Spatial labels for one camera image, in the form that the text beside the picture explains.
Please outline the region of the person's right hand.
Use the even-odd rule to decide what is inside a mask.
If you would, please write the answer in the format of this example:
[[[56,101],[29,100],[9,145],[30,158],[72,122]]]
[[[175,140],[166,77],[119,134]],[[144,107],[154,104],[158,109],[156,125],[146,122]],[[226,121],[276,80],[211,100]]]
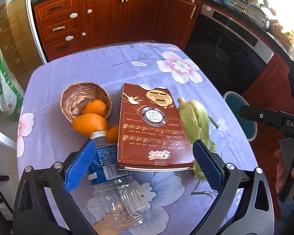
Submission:
[[[276,193],[279,193],[280,189],[282,188],[284,184],[284,179],[283,179],[284,166],[282,163],[281,150],[277,150],[275,152],[275,156],[279,158],[279,163],[277,164],[277,175],[276,175],[276,184],[275,184]],[[292,178],[294,179],[294,168],[292,170]]]

